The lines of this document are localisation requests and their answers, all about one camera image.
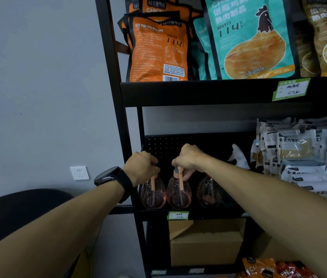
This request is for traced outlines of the pink clear spray bottle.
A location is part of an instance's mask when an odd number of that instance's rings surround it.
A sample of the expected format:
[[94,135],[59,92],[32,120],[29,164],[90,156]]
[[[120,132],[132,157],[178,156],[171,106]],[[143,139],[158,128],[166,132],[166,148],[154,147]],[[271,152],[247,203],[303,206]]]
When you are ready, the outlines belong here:
[[189,182],[184,181],[183,172],[182,167],[176,166],[167,185],[167,202],[173,209],[187,208],[192,201],[192,189]]
[[157,174],[142,184],[141,202],[147,210],[158,210],[166,204],[166,187]]
[[208,174],[199,182],[197,200],[204,208],[215,208],[222,202],[221,186]]

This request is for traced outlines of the teal chicken print packet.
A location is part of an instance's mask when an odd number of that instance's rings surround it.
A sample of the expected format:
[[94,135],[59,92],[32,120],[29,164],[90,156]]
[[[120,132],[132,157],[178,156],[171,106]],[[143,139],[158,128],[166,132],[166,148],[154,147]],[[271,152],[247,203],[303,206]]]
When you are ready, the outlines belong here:
[[192,55],[197,62],[198,79],[217,80],[217,72],[205,18],[203,16],[195,17],[191,29],[193,34]]
[[290,0],[201,0],[218,80],[292,78]]

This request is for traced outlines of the person's left forearm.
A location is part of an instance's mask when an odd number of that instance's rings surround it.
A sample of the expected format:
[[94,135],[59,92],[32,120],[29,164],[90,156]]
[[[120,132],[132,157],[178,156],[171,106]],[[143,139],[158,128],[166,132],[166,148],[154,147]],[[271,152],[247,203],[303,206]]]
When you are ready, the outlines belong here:
[[0,278],[61,278],[123,195],[107,182],[2,239]]

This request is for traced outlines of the person's right forearm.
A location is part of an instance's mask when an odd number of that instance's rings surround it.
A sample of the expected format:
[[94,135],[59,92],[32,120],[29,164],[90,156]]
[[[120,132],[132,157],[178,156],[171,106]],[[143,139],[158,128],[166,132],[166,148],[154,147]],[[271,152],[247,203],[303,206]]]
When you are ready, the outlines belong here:
[[197,170],[218,182],[272,238],[327,278],[327,199],[205,155]]

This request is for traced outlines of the black wrist watch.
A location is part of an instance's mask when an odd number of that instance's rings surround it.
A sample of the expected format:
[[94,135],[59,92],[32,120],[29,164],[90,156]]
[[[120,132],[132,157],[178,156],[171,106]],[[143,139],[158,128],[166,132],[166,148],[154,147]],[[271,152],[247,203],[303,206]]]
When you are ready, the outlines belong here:
[[121,198],[121,200],[118,202],[119,204],[122,204],[130,197],[131,192],[133,191],[132,181],[130,180],[129,176],[124,172],[122,168],[116,166],[99,174],[94,179],[94,184],[95,186],[100,186],[110,181],[117,181],[124,189],[124,195]]

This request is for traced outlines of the orange food packet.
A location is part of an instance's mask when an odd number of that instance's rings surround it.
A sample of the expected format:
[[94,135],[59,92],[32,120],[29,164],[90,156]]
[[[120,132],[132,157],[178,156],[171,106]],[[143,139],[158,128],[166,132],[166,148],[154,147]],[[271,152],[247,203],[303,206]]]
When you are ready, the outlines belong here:
[[139,0],[139,10],[143,13],[179,12],[182,21],[189,22],[193,18],[202,17],[203,11],[194,9],[189,4],[181,4],[172,0]]
[[125,15],[131,43],[127,83],[177,82],[190,79],[188,22],[160,16],[131,13]]
[[129,17],[132,15],[133,13],[124,14],[124,16],[118,21],[118,26],[124,35],[125,42],[127,43],[130,51],[133,49],[133,43],[129,30]]

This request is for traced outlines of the person's left hand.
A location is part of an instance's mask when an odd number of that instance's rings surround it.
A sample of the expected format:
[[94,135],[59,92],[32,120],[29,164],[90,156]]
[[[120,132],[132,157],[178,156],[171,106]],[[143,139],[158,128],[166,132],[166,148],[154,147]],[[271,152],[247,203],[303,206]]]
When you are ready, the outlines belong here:
[[122,168],[132,181],[133,188],[150,180],[148,179],[149,156],[152,154],[146,151],[134,152]]

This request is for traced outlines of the small orange snack packet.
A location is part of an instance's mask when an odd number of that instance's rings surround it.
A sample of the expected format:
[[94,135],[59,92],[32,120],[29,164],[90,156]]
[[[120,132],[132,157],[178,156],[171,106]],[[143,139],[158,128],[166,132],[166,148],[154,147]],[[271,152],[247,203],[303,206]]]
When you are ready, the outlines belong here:
[[245,274],[250,278],[276,278],[275,261],[271,258],[244,257],[242,259]]

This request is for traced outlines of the large green white price label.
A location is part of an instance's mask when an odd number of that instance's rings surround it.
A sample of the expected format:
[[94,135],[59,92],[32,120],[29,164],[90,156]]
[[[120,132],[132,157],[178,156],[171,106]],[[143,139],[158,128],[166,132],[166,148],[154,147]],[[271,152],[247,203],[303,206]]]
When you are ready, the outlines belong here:
[[278,82],[275,92],[273,92],[272,102],[303,97],[307,93],[311,78],[301,78]]

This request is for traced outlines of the white spray trigger head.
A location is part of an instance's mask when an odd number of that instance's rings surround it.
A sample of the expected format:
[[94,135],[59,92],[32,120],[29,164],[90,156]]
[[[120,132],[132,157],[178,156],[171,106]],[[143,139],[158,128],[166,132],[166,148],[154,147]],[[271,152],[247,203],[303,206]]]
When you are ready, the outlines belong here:
[[232,162],[234,160],[236,162],[235,166],[242,169],[250,170],[245,155],[236,144],[232,144],[232,154],[230,158],[227,160],[227,162]]

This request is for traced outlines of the pile of white food packets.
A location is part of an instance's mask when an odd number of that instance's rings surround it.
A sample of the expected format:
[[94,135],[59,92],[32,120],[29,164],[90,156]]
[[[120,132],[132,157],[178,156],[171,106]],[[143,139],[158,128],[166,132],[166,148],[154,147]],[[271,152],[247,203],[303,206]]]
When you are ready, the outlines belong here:
[[327,116],[258,118],[250,162],[267,176],[327,198]]

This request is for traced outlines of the person's right hand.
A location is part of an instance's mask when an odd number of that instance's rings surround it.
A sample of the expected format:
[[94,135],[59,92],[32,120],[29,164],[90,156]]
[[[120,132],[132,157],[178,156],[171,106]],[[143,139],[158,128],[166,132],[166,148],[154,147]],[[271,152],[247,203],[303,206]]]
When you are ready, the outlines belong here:
[[173,167],[179,166],[183,169],[195,169],[201,173],[208,173],[209,161],[211,161],[211,156],[204,153],[196,145],[185,144],[179,156],[173,159],[171,164]]

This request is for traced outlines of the black chair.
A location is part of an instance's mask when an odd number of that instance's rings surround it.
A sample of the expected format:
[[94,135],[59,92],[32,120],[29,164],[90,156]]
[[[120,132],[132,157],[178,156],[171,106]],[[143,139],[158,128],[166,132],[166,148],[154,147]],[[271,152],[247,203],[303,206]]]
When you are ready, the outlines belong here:
[[[0,241],[73,198],[57,189],[31,189],[1,196]],[[70,278],[78,257],[61,278]]]

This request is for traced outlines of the open cardboard box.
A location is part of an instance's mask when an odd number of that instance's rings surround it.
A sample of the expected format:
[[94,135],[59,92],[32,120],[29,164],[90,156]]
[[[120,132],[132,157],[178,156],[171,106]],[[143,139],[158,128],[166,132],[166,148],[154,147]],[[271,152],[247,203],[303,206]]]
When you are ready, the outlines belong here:
[[171,266],[234,264],[244,239],[245,218],[170,220]]

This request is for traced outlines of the small green white price label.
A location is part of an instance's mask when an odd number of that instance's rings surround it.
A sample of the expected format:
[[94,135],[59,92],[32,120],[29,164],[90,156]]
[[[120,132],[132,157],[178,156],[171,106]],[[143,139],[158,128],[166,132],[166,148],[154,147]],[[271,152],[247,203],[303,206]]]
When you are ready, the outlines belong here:
[[189,211],[169,211],[167,220],[188,220]]

